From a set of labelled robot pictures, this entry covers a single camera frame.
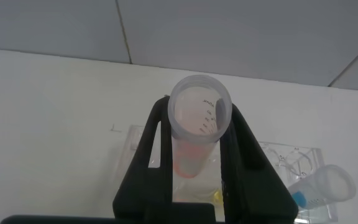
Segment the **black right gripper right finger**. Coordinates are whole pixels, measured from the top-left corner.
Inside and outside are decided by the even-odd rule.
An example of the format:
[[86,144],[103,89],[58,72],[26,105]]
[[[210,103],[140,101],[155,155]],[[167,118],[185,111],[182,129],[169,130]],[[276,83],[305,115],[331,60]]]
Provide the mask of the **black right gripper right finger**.
[[220,155],[226,223],[294,223],[298,205],[236,105]]

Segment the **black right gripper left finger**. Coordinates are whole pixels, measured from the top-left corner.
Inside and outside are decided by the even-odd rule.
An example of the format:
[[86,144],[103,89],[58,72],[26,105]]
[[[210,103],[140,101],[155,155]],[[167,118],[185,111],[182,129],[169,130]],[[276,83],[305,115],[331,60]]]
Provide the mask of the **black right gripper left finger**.
[[[112,203],[117,219],[135,220],[139,223],[169,222],[173,190],[169,99],[169,96],[164,96],[152,107],[139,145]],[[159,124],[160,167],[150,168],[150,156]]]

